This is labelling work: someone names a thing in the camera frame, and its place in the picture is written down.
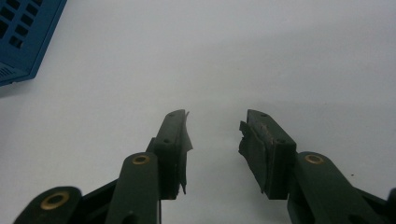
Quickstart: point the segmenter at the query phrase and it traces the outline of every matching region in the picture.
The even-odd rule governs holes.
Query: screw hole
[[[62,206],[69,200],[69,198],[70,195],[67,191],[56,192],[44,199],[43,202],[41,202],[40,206],[44,210],[52,210]]]

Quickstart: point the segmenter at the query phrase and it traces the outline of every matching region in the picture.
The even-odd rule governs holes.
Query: ventilation slot
[[[27,7],[26,7],[26,11],[28,11],[30,14],[32,14],[32,15],[37,15],[37,12],[38,12],[38,10],[37,10],[37,8],[35,8],[34,6],[32,6],[32,5],[27,5]]]
[[[20,49],[22,47],[23,41],[15,36],[12,36],[11,39],[9,39],[9,43],[15,48]]]
[[[0,21],[0,39],[3,38],[4,34],[8,29],[8,24],[3,21]]]
[[[0,77],[7,77],[7,76],[10,76],[10,75],[13,75],[13,74],[14,74],[14,72],[9,71],[5,67],[0,68]]]
[[[23,28],[23,26],[18,25],[17,28],[15,29],[15,32],[18,35],[21,35],[23,37],[27,36],[27,33],[29,32],[28,30],[26,30],[25,28]]]
[[[15,14],[12,11],[10,11],[8,8],[2,7],[0,10],[0,16],[3,16],[9,21],[12,21],[12,19],[14,19]]]
[[[17,0],[7,0],[7,4],[13,7],[15,10],[18,10],[20,7],[20,3]]]
[[[26,25],[28,25],[28,26],[31,26],[32,23],[33,23],[33,19],[28,17],[28,16],[26,16],[25,14],[23,14],[23,16],[21,17],[21,21],[23,23],[25,23]]]
[[[36,3],[38,6],[41,6],[43,0],[33,0],[33,2]]]

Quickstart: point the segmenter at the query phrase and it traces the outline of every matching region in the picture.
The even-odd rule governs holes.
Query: black plastic part
[[[299,153],[293,171],[296,181],[290,189],[288,208],[294,224],[384,223],[332,161],[323,155]],[[309,214],[306,211],[313,215],[314,222],[302,218],[302,215]]]
[[[153,153],[125,159],[105,223],[161,223],[158,161]]]
[[[82,198],[79,212],[84,217],[85,224],[105,223],[108,207],[116,188],[117,180],[114,180],[99,189],[85,195]]]
[[[267,114],[248,110],[239,153],[245,157],[262,192],[269,199],[287,199],[290,169],[295,161],[296,143]]]
[[[187,134],[185,110],[166,115],[157,137],[152,139],[147,152],[158,157],[162,200],[174,200],[181,185],[186,193],[187,152],[192,149]]]
[[[390,191],[385,209],[391,223],[396,223],[396,189]]]
[[[15,220],[15,224],[79,223],[75,212],[81,192],[73,187],[49,189],[35,197]]]

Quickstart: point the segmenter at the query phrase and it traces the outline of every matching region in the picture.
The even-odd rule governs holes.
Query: blue crate
[[[0,86],[34,78],[66,0],[0,0]]]

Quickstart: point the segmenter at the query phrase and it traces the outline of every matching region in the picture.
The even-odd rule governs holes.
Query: white table surface
[[[396,187],[395,1],[69,0],[37,77],[0,88],[0,223],[39,193],[118,177],[191,113],[168,223],[290,223],[237,152],[248,109],[381,198]]]

